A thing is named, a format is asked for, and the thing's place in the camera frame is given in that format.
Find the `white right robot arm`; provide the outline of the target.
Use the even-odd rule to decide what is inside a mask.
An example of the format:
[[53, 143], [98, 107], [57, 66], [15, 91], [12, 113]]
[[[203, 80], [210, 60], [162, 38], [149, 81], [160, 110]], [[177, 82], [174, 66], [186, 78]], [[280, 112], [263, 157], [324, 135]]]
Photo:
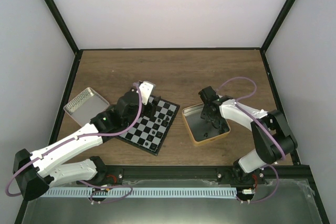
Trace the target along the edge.
[[266, 165], [284, 159], [298, 147], [291, 128], [282, 112], [257, 110], [229, 96], [220, 96], [208, 86], [198, 93], [204, 107], [201, 119], [210, 123], [219, 133], [227, 133], [227, 120], [234, 121], [251, 131], [255, 148], [234, 163], [233, 177], [244, 184], [252, 173]]

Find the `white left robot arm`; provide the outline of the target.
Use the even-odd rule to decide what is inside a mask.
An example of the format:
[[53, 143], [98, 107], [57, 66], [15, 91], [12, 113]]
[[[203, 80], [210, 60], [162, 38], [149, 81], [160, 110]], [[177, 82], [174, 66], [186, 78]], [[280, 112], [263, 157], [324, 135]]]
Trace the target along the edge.
[[78, 131], [62, 140], [29, 152], [22, 149], [15, 154], [12, 180], [18, 185], [24, 200], [31, 201], [42, 196], [49, 188], [77, 180], [102, 184], [107, 170], [99, 157], [83, 163], [65, 162], [111, 138], [128, 133], [142, 116], [155, 114], [159, 98], [149, 102], [152, 89], [136, 84], [135, 90], [126, 92], [116, 104], [98, 113]]

